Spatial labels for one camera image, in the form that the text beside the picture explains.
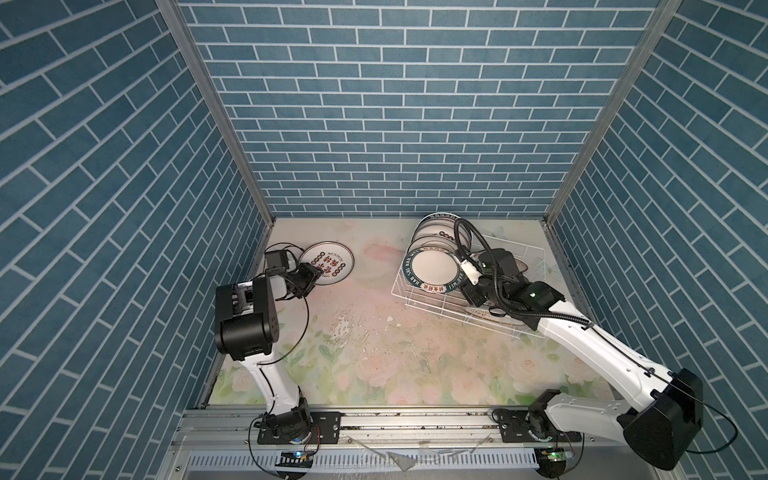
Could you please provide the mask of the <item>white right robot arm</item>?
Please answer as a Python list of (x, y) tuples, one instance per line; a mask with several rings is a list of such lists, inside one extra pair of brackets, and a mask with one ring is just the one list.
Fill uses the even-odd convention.
[(472, 256), (460, 252), (459, 265), (472, 298), (492, 302), (506, 315), (557, 342), (605, 379), (619, 399), (578, 399), (547, 390), (529, 407), (535, 435), (578, 431), (620, 442), (653, 467), (671, 471), (703, 426), (702, 380), (688, 369), (674, 372), (631, 349), (583, 315), (566, 297), (521, 273), (503, 249)]

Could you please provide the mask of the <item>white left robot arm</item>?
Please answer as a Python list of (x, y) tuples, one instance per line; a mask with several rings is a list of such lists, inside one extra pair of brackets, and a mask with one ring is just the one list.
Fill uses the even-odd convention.
[(258, 275), (215, 290), (216, 348), (239, 363), (259, 387), (266, 401), (259, 428), (268, 440), (301, 444), (313, 430), (307, 400), (283, 365), (287, 356), (274, 350), (280, 327), (272, 285), (283, 283), (287, 294), (304, 299), (322, 275), (321, 269), (301, 263), (283, 275)]

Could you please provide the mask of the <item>plate with red characters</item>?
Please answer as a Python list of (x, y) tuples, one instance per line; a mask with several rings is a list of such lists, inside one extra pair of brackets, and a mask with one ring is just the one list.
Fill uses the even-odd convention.
[(307, 247), (299, 257), (300, 263), (308, 263), (323, 271), (318, 286), (330, 286), (345, 280), (352, 272), (355, 258), (352, 251), (339, 242), (324, 241)]

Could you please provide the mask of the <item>white wire dish rack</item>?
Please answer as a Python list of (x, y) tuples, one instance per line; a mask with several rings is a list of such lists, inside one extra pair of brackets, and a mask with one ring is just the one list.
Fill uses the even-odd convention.
[(505, 316), (467, 279), (450, 235), (423, 235), (411, 242), (391, 290), (407, 307), (512, 338), (535, 333)]

